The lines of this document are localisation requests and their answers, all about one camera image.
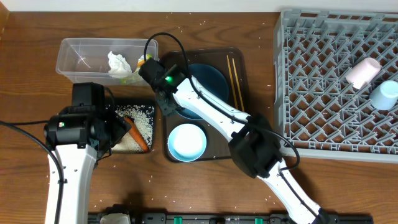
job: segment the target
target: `bowl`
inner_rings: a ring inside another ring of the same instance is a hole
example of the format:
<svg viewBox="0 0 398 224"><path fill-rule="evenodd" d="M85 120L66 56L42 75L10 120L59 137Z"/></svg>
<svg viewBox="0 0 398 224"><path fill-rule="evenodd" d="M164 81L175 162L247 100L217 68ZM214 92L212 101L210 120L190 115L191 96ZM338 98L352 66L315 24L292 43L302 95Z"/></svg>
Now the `bowl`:
<svg viewBox="0 0 398 224"><path fill-rule="evenodd" d="M218 71L215 67L196 63L189 65L189 72L210 93L214 94L215 96L217 96L217 98L223 100L224 102L228 101L228 95L229 95L228 83L223 74L220 71ZM199 115L188 109L177 111L177 113L183 116L184 118L195 121L203 119Z"/></svg>
<svg viewBox="0 0 398 224"><path fill-rule="evenodd" d="M206 145L205 133L194 124L177 126L167 140L167 147L171 155L182 162L198 159L205 152Z"/></svg>

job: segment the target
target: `white wall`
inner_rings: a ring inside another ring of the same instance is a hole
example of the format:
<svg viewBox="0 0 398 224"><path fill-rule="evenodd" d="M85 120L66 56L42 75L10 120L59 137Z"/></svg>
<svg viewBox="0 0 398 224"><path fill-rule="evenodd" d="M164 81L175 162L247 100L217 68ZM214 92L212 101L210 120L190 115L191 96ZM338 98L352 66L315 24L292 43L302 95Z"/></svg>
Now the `white wall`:
<svg viewBox="0 0 398 224"><path fill-rule="evenodd" d="M0 0L10 11L272 12L285 8L398 12L398 0Z"/></svg>

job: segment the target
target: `wire grid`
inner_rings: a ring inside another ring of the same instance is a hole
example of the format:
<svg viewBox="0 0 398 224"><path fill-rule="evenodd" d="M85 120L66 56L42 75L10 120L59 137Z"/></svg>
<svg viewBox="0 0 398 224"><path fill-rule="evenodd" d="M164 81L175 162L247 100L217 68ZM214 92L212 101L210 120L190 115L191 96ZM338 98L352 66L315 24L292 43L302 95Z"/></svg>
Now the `wire grid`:
<svg viewBox="0 0 398 224"><path fill-rule="evenodd" d="M396 30L332 30L297 22L284 37L287 137L309 149L398 154L398 105L379 111L369 100L383 81L398 81ZM382 70L356 90L345 76L366 57Z"/></svg>

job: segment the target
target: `white crumpled tissue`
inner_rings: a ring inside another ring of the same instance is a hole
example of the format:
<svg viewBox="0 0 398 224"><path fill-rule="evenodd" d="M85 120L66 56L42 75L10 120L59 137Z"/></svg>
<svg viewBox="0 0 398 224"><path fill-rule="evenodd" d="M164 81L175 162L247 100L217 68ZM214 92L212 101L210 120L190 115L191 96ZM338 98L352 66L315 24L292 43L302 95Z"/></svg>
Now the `white crumpled tissue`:
<svg viewBox="0 0 398 224"><path fill-rule="evenodd" d="M126 59L122 55L115 55L112 52L108 54L109 66L111 70L108 72L113 78L124 78L131 75L131 67L126 62Z"/></svg>

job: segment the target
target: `dish rack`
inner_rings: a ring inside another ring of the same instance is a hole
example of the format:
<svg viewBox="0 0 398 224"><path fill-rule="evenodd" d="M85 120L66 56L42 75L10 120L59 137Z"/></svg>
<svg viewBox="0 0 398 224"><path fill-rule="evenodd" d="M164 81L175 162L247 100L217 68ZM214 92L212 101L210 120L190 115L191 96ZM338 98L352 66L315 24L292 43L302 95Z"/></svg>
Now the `dish rack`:
<svg viewBox="0 0 398 224"><path fill-rule="evenodd" d="M398 163L398 104L371 105L383 81L398 81L398 15L292 9L274 29L274 128L302 157ZM354 89L345 79L366 57L382 69ZM289 147L285 155L293 156Z"/></svg>

